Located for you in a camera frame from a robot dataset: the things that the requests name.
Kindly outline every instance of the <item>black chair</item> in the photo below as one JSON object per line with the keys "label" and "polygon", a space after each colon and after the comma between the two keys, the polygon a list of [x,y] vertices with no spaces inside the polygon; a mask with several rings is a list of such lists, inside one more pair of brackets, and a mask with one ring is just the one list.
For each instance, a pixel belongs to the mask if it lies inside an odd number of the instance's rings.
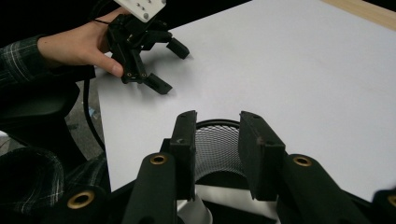
{"label": "black chair", "polygon": [[69,132],[65,117],[80,93],[76,82],[93,78],[92,70],[81,66],[71,76],[72,80],[58,80],[2,103],[0,131],[24,146],[51,150],[66,172],[82,164],[86,158]]}

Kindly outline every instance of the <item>human hand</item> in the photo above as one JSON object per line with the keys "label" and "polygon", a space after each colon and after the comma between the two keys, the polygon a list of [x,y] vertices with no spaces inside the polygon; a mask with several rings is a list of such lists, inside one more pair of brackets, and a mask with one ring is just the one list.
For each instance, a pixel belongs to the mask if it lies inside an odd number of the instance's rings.
{"label": "human hand", "polygon": [[[119,7],[97,20],[112,22],[120,14],[130,13]],[[90,21],[69,31],[40,37],[37,47],[49,68],[90,64],[101,67],[116,77],[121,77],[122,65],[105,55],[109,51],[106,31],[106,24]]]}

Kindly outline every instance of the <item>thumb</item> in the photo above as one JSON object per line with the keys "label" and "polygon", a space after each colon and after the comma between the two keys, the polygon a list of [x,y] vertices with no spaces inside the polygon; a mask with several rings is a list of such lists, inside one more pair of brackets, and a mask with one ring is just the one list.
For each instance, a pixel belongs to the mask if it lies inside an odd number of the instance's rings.
{"label": "thumb", "polygon": [[92,64],[104,69],[116,77],[122,77],[123,75],[122,65],[115,59],[107,57],[100,51],[92,57]]}

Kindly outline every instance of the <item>screw hole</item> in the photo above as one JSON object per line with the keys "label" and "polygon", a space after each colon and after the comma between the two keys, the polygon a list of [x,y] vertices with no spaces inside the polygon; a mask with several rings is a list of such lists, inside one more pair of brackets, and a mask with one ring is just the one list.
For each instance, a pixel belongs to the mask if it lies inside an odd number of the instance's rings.
{"label": "screw hole", "polygon": [[394,207],[396,207],[396,194],[389,195],[388,201],[390,204],[392,204]]}
{"label": "screw hole", "polygon": [[157,155],[157,156],[153,156],[150,159],[150,162],[154,165],[161,165],[166,163],[167,158],[164,155]]}
{"label": "screw hole", "polygon": [[90,204],[94,197],[95,193],[93,191],[85,190],[70,198],[67,202],[67,206],[71,209],[83,208]]}
{"label": "screw hole", "polygon": [[293,160],[296,164],[301,165],[301,166],[311,166],[312,165],[312,161],[309,160],[307,157],[302,157],[302,156],[294,157]]}

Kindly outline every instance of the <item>metal mesh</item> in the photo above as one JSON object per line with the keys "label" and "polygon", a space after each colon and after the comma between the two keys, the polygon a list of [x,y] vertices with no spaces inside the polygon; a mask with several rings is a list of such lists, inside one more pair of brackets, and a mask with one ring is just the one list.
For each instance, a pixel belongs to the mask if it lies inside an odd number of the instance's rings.
{"label": "metal mesh", "polygon": [[195,181],[215,172],[245,177],[238,155],[239,123],[212,119],[197,123],[195,134]]}

